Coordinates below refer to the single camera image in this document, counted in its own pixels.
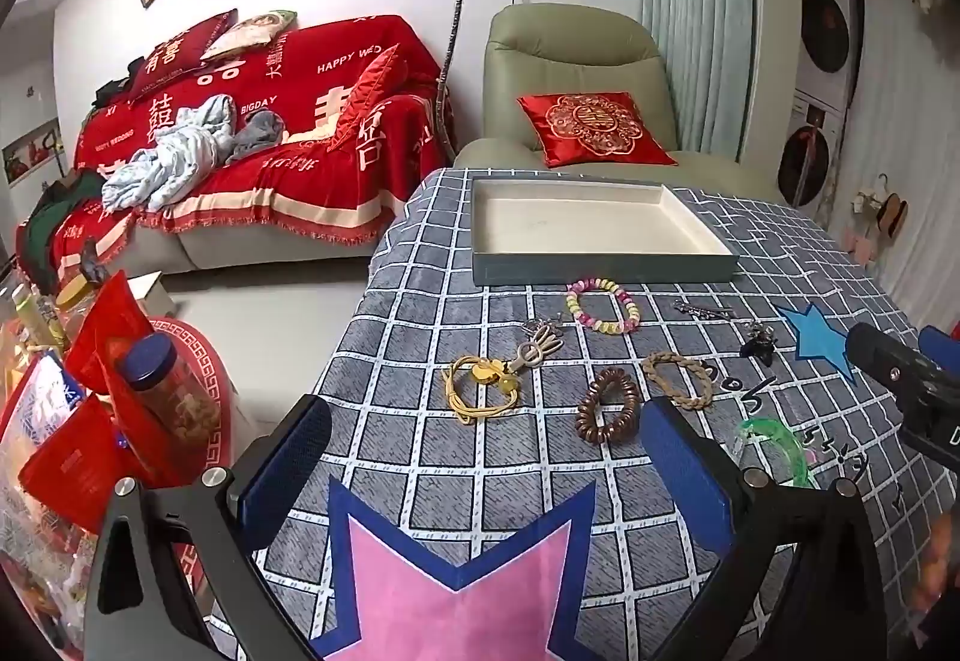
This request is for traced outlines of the person right hand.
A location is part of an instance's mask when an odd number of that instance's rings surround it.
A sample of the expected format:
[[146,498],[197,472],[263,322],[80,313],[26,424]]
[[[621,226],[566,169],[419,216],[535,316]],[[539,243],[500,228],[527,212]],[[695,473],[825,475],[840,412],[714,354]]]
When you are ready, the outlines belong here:
[[958,565],[952,562],[955,513],[944,513],[931,526],[931,539],[921,560],[921,573],[913,591],[913,608],[928,612],[949,586],[958,585]]

